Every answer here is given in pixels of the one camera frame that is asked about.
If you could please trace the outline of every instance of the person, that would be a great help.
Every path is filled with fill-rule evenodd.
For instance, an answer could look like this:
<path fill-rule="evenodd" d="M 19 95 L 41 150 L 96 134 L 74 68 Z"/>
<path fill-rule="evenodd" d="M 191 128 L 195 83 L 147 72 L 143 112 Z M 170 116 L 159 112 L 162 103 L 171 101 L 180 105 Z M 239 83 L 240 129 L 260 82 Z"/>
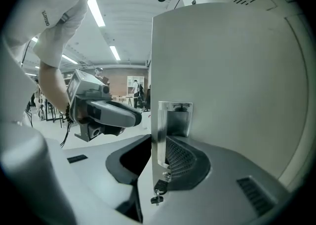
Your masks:
<path fill-rule="evenodd" d="M 40 58 L 39 85 L 48 101 L 63 113 L 69 104 L 59 65 L 67 42 L 85 17 L 87 1 L 20 0 L 1 35 L 17 62 L 22 64 L 25 45 L 38 36 L 33 52 Z"/>
<path fill-rule="evenodd" d="M 100 76 L 102 74 L 103 69 L 100 67 L 95 68 L 94 70 L 94 76 L 100 80 L 101 82 L 103 82 L 103 78 Z"/>
<path fill-rule="evenodd" d="M 134 80 L 132 93 L 134 94 L 134 108 L 137 108 L 138 101 L 138 92 L 139 92 L 139 83 L 137 80 Z"/>
<path fill-rule="evenodd" d="M 35 103 L 35 106 L 36 106 L 36 113 L 39 114 L 39 112 L 40 112 L 40 105 L 41 105 L 39 80 L 35 79 L 35 83 L 37 84 L 37 86 L 36 86 L 36 90 L 35 90 L 35 93 L 34 93 L 34 103 Z"/>

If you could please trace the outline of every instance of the white shirt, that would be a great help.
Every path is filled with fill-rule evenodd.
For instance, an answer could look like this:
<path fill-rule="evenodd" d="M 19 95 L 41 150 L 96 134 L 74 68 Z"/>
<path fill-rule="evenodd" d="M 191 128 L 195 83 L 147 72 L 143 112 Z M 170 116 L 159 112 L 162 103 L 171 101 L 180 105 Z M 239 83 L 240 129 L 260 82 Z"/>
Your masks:
<path fill-rule="evenodd" d="M 17 61 L 25 44 L 40 34 L 34 53 L 44 63 L 59 67 L 68 40 L 87 12 L 88 0 L 20 0 L 5 25 L 3 36 Z M 60 20 L 66 14 L 68 20 Z"/>
<path fill-rule="evenodd" d="M 134 90 L 134 94 L 138 92 L 138 83 L 137 82 L 133 83 L 133 90 Z"/>

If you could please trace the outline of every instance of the sleeve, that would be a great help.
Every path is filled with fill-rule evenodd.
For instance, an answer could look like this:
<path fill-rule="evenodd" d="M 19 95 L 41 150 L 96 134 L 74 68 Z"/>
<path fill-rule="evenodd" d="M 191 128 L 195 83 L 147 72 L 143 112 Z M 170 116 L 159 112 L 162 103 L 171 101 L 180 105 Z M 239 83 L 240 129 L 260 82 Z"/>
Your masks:
<path fill-rule="evenodd" d="M 87 12 L 88 0 L 79 0 L 66 14 L 68 20 L 46 29 L 33 47 L 34 53 L 49 66 L 59 68 L 63 50 L 80 27 Z"/>

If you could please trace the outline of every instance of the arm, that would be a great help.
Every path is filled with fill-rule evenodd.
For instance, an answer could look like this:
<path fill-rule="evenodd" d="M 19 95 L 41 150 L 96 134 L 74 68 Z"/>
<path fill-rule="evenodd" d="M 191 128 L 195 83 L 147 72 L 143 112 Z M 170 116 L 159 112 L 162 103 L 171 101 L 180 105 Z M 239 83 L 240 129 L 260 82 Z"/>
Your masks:
<path fill-rule="evenodd" d="M 67 87 L 59 70 L 61 55 L 68 40 L 76 33 L 87 11 L 87 0 L 80 0 L 67 15 L 63 24 L 46 29 L 33 48 L 40 58 L 39 85 L 48 101 L 65 112 L 68 104 Z"/>

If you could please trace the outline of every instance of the white floor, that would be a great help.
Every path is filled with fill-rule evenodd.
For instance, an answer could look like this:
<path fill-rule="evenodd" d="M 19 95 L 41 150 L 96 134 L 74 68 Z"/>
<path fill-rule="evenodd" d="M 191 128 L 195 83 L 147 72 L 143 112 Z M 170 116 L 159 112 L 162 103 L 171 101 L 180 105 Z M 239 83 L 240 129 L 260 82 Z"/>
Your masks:
<path fill-rule="evenodd" d="M 62 123 L 62 128 L 61 128 L 60 120 L 56 120 L 55 123 L 53 123 L 53 121 L 46 121 L 46 120 L 41 121 L 36 114 L 35 107 L 31 107 L 31 110 L 33 113 L 32 115 L 33 127 L 37 129 L 38 131 L 40 131 L 45 138 L 56 139 L 59 143 L 63 142 L 66 135 L 66 130 L 67 130 L 67 121 L 65 120 L 65 123 Z M 63 149 L 74 149 L 74 148 L 81 148 L 81 147 L 88 147 L 88 146 L 116 142 L 119 140 L 123 140 L 126 138 L 138 136 L 138 135 L 150 134 L 150 130 L 144 129 L 141 123 L 136 127 L 126 128 L 124 132 L 120 134 L 119 136 L 101 134 L 88 143 L 74 136 L 75 133 L 76 134 L 80 133 L 80 127 L 78 125 L 73 126 L 70 129 L 69 135 L 67 137 L 67 140 Z"/>

